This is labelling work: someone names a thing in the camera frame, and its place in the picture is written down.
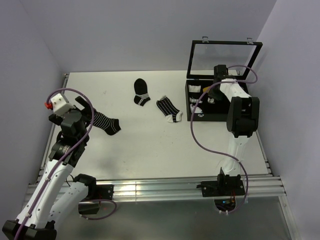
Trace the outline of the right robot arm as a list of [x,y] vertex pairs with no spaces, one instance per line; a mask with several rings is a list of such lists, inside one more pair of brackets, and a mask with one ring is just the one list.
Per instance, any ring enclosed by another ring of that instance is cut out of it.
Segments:
[[237,176],[241,173],[241,160],[247,142],[258,128],[260,100],[249,95],[229,74],[226,65],[213,68],[213,82],[220,83],[208,91],[208,97],[215,101],[227,99],[229,108],[226,128],[230,132],[227,156],[221,170],[225,175]]

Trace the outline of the black pinstriped sock white toe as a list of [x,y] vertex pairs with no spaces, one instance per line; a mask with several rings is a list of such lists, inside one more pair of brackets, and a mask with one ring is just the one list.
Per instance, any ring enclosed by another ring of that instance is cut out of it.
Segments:
[[164,114],[168,123],[178,123],[182,120],[183,113],[173,105],[166,95],[156,101],[156,106]]

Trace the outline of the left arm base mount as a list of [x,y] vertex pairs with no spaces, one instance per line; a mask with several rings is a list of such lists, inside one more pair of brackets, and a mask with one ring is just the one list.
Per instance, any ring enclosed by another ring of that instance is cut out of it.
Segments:
[[78,204],[78,212],[81,215],[96,215],[104,203],[109,204],[113,200],[114,185],[98,184],[95,190],[86,196]]

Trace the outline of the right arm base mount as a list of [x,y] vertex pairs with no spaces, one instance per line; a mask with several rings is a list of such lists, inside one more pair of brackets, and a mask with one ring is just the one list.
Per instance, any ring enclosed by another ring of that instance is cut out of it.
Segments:
[[196,186],[201,189],[201,194],[204,198],[208,197],[225,197],[214,201],[218,210],[226,212],[236,208],[236,196],[244,196],[245,188],[241,176],[225,175],[220,173],[217,180],[201,181]]

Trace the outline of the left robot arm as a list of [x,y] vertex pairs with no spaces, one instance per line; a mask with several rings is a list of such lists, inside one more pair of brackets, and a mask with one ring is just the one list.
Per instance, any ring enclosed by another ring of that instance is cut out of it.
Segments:
[[46,106],[53,111],[49,120],[61,127],[43,176],[33,195],[15,220],[7,220],[2,232],[9,240],[54,240],[58,223],[81,200],[96,197],[96,179],[81,174],[69,190],[57,196],[76,167],[90,139],[95,109],[87,97],[75,99],[83,109],[69,103],[63,94],[53,96]]

